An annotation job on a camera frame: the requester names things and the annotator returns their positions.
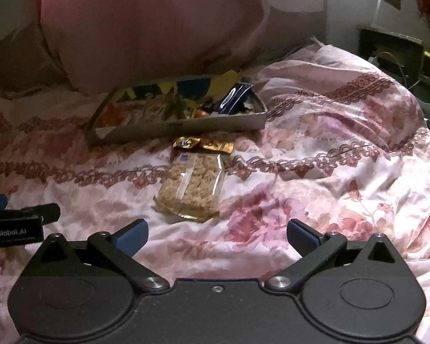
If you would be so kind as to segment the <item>dark blue sachet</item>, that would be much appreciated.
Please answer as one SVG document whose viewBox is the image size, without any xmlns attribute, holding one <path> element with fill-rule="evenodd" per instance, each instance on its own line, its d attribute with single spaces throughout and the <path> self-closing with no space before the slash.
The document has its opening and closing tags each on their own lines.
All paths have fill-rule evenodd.
<svg viewBox="0 0 430 344">
<path fill-rule="evenodd" d="M 215 111 L 221 115 L 237 114 L 251 88 L 252 84 L 249 83 L 235 83 L 227 95 L 216 105 Z"/>
</svg>

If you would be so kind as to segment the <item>puffed rice cake packet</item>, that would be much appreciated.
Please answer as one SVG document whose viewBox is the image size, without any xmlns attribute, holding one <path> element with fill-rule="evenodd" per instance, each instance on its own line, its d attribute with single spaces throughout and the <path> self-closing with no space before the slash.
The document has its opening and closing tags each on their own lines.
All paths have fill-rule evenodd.
<svg viewBox="0 0 430 344">
<path fill-rule="evenodd" d="M 218 215 L 223 181 L 222 155 L 182 153 L 172 162 L 154 202 L 163 213 L 203 222 Z"/>
</svg>

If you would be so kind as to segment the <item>large pink pillow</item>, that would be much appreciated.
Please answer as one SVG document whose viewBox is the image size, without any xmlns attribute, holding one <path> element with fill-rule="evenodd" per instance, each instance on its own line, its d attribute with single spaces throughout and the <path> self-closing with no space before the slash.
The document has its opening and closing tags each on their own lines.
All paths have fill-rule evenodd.
<svg viewBox="0 0 430 344">
<path fill-rule="evenodd" d="M 267 0 L 37 0 L 52 59 L 94 94 L 240 69 L 259 52 Z"/>
</svg>

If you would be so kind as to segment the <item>white noodle food pouch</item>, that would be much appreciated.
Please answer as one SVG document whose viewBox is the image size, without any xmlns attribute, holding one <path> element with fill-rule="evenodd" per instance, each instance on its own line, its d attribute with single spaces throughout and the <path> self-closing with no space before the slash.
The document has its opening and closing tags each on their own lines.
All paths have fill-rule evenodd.
<svg viewBox="0 0 430 344">
<path fill-rule="evenodd" d="M 95 121 L 95 127 L 120 127 L 133 124 L 142 109 L 133 103 L 108 103 Z"/>
</svg>

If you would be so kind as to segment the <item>brown headboard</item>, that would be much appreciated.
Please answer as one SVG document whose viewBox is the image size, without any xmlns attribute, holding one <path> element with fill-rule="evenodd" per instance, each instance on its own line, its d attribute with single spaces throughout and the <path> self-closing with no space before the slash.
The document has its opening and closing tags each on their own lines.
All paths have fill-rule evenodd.
<svg viewBox="0 0 430 344">
<path fill-rule="evenodd" d="M 36 23 L 0 41 L 0 89 L 23 92 L 39 86 L 67 84 L 65 74 L 47 51 Z"/>
</svg>

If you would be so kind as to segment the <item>gold foil snack wrapper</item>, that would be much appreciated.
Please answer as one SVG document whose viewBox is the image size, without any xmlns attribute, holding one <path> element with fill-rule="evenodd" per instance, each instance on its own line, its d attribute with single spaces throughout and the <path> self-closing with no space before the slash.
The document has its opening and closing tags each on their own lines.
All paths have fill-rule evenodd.
<svg viewBox="0 0 430 344">
<path fill-rule="evenodd" d="M 230 155 L 234 150 L 234 143 L 211 138 L 181 137 L 175 140 L 173 148 L 184 151 L 209 151 Z"/>
</svg>

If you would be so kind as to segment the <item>floral pink bedsheet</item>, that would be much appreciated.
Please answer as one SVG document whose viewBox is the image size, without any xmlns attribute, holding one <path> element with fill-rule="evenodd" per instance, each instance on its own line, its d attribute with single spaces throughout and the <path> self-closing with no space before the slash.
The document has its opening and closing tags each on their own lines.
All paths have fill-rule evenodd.
<svg viewBox="0 0 430 344">
<path fill-rule="evenodd" d="M 89 147 L 82 129 L 103 95 L 65 88 L 0 97 L 0 194 L 13 208 L 59 204 L 46 232 L 70 240 L 144 218 L 136 260 L 168 280 L 272 276 L 298 257 L 291 218 L 351 240 L 385 233 L 427 296 L 417 334 L 430 343 L 430 131 L 416 98 L 323 44 L 249 77 L 269 113 L 260 132 L 234 135 L 217 218 L 155 211 L 171 140 Z"/>
</svg>

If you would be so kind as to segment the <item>grey tray yellow lining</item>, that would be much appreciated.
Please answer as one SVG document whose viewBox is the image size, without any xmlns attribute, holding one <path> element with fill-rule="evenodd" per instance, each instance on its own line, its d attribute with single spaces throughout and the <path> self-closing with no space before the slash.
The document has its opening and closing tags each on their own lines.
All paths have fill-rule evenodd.
<svg viewBox="0 0 430 344">
<path fill-rule="evenodd" d="M 265 127 L 268 110 L 253 85 L 237 114 L 221 115 L 216 105 L 237 82 L 249 83 L 240 72 L 160 80 L 109 93 L 84 129 L 89 145 L 124 144 L 135 140 L 192 136 L 212 132 L 243 132 Z M 108 103 L 133 103 L 142 109 L 133 124 L 95 127 Z"/>
</svg>

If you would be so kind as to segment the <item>dark bedside table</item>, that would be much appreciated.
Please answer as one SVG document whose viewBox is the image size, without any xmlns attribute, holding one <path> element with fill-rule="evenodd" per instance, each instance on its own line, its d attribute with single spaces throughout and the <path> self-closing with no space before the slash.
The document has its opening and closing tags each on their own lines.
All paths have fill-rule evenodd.
<svg viewBox="0 0 430 344">
<path fill-rule="evenodd" d="M 359 26 L 358 55 L 407 88 L 424 81 L 430 85 L 430 48 L 420 39 L 373 27 Z"/>
</svg>

